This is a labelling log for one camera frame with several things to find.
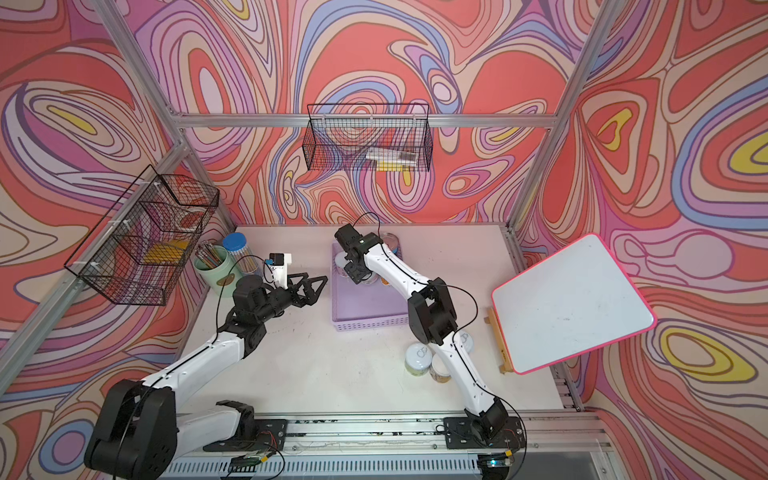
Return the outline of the silver pull tab can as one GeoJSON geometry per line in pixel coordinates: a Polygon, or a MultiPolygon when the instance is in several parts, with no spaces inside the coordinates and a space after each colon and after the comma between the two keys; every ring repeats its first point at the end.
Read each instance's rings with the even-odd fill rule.
{"type": "Polygon", "coordinates": [[[375,284],[379,280],[379,276],[375,273],[371,273],[369,275],[366,275],[362,281],[360,282],[361,285],[372,285],[375,284]]]}

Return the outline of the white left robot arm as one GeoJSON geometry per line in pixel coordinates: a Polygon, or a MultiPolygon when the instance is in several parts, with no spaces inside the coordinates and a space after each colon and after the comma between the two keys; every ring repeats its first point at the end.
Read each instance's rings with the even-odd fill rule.
{"type": "Polygon", "coordinates": [[[241,278],[233,306],[214,335],[191,354],[141,380],[121,380],[104,400],[84,453],[87,468],[121,479],[157,479],[176,458],[214,442],[264,438],[254,410],[224,400],[196,414],[178,410],[219,374],[252,354],[268,321],[289,308],[313,306],[327,277],[290,274],[283,286],[241,278]]]}

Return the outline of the green label can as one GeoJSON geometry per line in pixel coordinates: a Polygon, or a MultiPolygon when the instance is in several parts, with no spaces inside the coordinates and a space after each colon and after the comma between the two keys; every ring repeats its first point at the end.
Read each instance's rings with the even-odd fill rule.
{"type": "Polygon", "coordinates": [[[406,371],[413,376],[423,376],[431,368],[433,361],[432,351],[422,343],[409,345],[405,352],[404,365],[406,371]]]}

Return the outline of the blue label soup can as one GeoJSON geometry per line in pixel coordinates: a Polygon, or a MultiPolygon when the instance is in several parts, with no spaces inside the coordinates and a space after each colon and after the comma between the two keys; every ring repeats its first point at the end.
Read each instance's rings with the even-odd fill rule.
{"type": "Polygon", "coordinates": [[[397,256],[398,258],[402,257],[402,253],[400,249],[400,241],[396,235],[387,232],[383,234],[382,239],[395,256],[397,256]]]}

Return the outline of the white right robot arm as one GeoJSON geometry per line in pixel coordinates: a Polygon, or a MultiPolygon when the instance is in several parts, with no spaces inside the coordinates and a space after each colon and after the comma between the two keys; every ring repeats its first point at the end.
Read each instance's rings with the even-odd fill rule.
{"type": "Polygon", "coordinates": [[[449,285],[408,266],[375,233],[362,234],[347,223],[334,237],[345,252],[344,270],[354,282],[374,273],[407,301],[411,332],[437,355],[457,382],[473,439],[490,445],[504,430],[508,411],[501,398],[490,392],[460,339],[449,285]]]}

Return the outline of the pink label can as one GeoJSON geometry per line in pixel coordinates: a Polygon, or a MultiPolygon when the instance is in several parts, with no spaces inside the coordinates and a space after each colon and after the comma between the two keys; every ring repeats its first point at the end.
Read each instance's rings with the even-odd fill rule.
{"type": "Polygon", "coordinates": [[[346,259],[346,253],[344,251],[340,251],[334,256],[335,271],[341,277],[348,276],[348,273],[345,270],[347,263],[348,260],[346,259]]]}

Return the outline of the beige lid can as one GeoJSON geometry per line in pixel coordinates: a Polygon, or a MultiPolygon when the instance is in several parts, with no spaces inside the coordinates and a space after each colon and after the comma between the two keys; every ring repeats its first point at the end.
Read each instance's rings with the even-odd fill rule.
{"type": "Polygon", "coordinates": [[[431,378],[438,383],[447,383],[451,380],[451,374],[445,363],[434,355],[429,369],[431,378]]]}

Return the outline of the purple perforated plastic basket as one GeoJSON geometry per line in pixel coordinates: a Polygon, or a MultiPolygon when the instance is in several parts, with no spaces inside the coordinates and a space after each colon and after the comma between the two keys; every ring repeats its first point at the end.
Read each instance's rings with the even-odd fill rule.
{"type": "Polygon", "coordinates": [[[337,265],[336,257],[343,250],[336,243],[331,248],[331,321],[335,330],[344,332],[406,325],[407,301],[377,276],[355,284],[337,265]]]}

